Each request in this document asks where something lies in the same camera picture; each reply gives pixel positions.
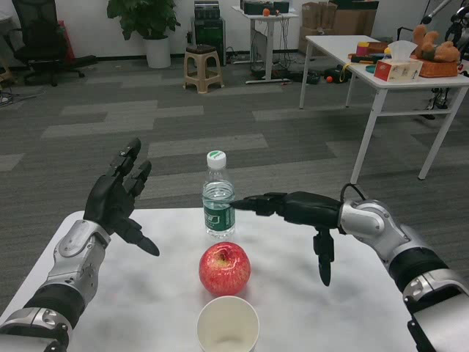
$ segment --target cup rim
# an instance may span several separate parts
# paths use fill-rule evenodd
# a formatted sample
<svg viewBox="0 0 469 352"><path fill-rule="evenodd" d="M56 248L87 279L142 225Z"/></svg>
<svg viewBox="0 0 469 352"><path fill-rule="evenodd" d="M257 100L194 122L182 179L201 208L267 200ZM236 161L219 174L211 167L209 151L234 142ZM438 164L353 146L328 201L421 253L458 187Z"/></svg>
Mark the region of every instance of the cup rim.
<svg viewBox="0 0 469 352"><path fill-rule="evenodd" d="M260 321L259 321L259 316L256 312L256 310L254 309L254 307L248 302L246 301L245 299L242 299L241 297L238 297L238 296L220 296L220 297L217 297L217 298L214 298L212 301L208 302L207 304L205 304L204 308L202 308L202 310L200 311L199 313L199 316L197 318L197 324L196 324L196 333L197 333L197 341L199 341L199 346L200 348L205 352L205 348L204 346L202 346L202 343L200 342L200 338L199 338L199 321L200 321L200 317L202 315L202 313L204 312L204 310L209 306L211 305L211 303L215 302L215 301L218 301L220 299L225 299L225 298L235 298L239 301L242 301L243 303L247 304L251 309L252 311L254 312L254 315L256 315L256 319L257 319L257 334L256 334L256 339L254 340L254 342L252 343L252 346L249 348L249 350L247 352L250 352L252 351L252 349L254 348L254 346L256 346L257 344L257 340L259 339L259 333L260 333L260 329L261 329L261 324L260 324Z"/></svg>

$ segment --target potted plant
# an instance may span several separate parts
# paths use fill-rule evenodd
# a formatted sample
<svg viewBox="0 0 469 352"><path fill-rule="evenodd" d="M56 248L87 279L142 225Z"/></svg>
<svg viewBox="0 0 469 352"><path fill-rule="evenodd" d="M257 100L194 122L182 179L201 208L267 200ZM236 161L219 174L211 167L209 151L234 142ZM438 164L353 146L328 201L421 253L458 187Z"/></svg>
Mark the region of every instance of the potted plant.
<svg viewBox="0 0 469 352"><path fill-rule="evenodd" d="M120 26L125 40L137 31L145 42L147 61L151 68L171 65L169 28L176 30L181 23L176 20L174 0L109 0L108 17L120 17Z"/></svg>

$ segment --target white table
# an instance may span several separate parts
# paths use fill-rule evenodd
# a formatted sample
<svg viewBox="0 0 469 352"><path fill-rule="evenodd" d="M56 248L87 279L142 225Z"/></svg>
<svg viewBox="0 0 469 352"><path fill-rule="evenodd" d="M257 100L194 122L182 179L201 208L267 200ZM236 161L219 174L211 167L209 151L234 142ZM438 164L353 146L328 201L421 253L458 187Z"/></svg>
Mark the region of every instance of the white table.
<svg viewBox="0 0 469 352"><path fill-rule="evenodd" d="M0 323L44 282L53 248L81 219L68 216L21 285ZM196 321L212 297L198 265L212 244L202 209L136 210L132 216L161 251L153 257L116 235L106 250L99 288L74 331L69 352L199 351ZM240 244L252 274L240 294L256 309L256 352L414 351L410 315L377 255L351 236L333 232L336 261L330 287L319 278L312 227L278 216L237 211Z"/></svg>
<svg viewBox="0 0 469 352"><path fill-rule="evenodd" d="M246 84L255 84L255 83L271 83L271 82L282 82L282 81L289 81L288 79L278 78L272 79L272 62L273 62L273 30L274 30L274 23L282 21L284 19L296 18L298 15L295 13L295 10L290 8L288 13L281 13L279 16L263 16L263 15L246 15L244 11L239 6L232 6L232 9L241 13L244 17L249 19L251 22L251 39L249 41L250 45L253 45L254 35L256 32L256 21L262 21L267 24L267 50L266 50L266 59L265 59L265 77L263 79L247 81ZM256 57L252 57L251 53L251 61L253 62L257 60Z"/></svg>
<svg viewBox="0 0 469 352"><path fill-rule="evenodd" d="M328 56L332 56L334 59L345 65L350 60L348 55L355 53L358 42L375 42L376 40L367 37L365 35L334 35L334 36L308 36L308 49L306 50L306 61L303 72L303 85L301 87L300 95L300 109L304 106L305 91L306 91L306 79L308 76L309 60L311 58L311 52L313 45L318 47ZM469 87L469 78L462 75L457 77L447 78L423 78L418 77L415 81L406 83L386 82L382 79L375 78L372 73L366 72L366 65L350 65L348 70L352 72L352 79L349 85L349 91L347 99L345 100L345 106L349 106L350 98L352 96L353 85L357 77L363 80L368 85L376 89L376 95L374 96L374 102L372 111L369 115L368 123L366 124L365 134L361 141L360 150L358 151L357 161L353 168L352 177L350 182L353 184L357 183L358 176L360 174L363 160L365 159L366 150L368 149L369 140L372 137L374 124L379 116L402 116L402 115L429 115L429 114L446 114L446 118L441 125L440 132L438 133L435 141L433 142L432 148L429 151L428 156L422 166L418 178L424 180L427 172L429 171L438 150L448 132L451 123L453 122L454 116L456 115L459 106L461 105L462 99L464 98ZM413 110L413 111L383 111L383 105L386 99L386 95L389 90L393 89L431 89L431 88L446 88L454 87L457 88L457 94L454 97L454 101L451 107L447 110Z"/></svg>
<svg viewBox="0 0 469 352"><path fill-rule="evenodd" d="M7 13L0 11L0 24L10 22L11 19L12 19L11 15L8 15ZM12 79L13 78L12 71L10 71L7 61L1 55L0 55L0 65L5 69L5 72L0 74L0 82Z"/></svg>

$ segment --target white bottle cap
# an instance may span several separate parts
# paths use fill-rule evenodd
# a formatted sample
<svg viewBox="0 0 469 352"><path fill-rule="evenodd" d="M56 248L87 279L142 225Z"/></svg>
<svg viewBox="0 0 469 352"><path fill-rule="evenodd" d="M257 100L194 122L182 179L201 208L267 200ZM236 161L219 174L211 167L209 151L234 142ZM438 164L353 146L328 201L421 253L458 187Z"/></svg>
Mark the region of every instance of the white bottle cap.
<svg viewBox="0 0 469 352"><path fill-rule="evenodd" d="M226 166L226 154L221 150L214 150L207 154L207 165L211 169L219 170Z"/></svg>

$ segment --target stuffed teddy bear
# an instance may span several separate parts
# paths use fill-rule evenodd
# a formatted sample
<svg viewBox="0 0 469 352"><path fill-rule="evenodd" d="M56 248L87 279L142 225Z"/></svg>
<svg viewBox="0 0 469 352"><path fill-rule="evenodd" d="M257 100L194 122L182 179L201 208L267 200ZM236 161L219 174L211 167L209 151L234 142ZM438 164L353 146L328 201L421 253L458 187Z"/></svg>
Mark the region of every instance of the stuffed teddy bear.
<svg viewBox="0 0 469 352"><path fill-rule="evenodd" d="M413 31L413 42L417 44L414 54L418 59L435 62L457 62L461 53L454 47L453 42L444 42L436 46L434 42L439 37L438 32L426 32L423 24L418 25Z"/></svg>

